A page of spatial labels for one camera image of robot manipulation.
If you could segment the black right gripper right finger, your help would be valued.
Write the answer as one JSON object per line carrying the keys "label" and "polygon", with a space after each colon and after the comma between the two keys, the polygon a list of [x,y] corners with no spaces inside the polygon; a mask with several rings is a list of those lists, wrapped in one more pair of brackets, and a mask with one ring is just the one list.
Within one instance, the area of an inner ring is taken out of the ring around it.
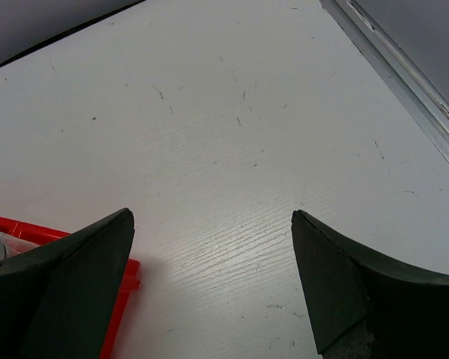
{"label": "black right gripper right finger", "polygon": [[292,239],[323,358],[449,358],[449,275],[404,263],[296,210]]}

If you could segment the clear jar with white granules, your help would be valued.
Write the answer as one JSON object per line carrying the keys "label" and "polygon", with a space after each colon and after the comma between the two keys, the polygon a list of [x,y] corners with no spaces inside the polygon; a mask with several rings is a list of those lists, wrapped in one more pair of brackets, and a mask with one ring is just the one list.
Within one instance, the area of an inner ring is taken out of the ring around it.
{"label": "clear jar with white granules", "polygon": [[38,245],[33,242],[0,232],[0,261],[9,257],[15,257],[37,247]]}

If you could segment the aluminium table frame rail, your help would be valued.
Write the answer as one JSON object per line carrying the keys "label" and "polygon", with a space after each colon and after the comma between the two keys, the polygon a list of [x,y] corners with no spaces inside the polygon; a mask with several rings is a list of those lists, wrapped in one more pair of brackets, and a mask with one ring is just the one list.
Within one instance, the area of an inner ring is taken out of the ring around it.
{"label": "aluminium table frame rail", "polygon": [[449,1],[322,1],[449,163]]}

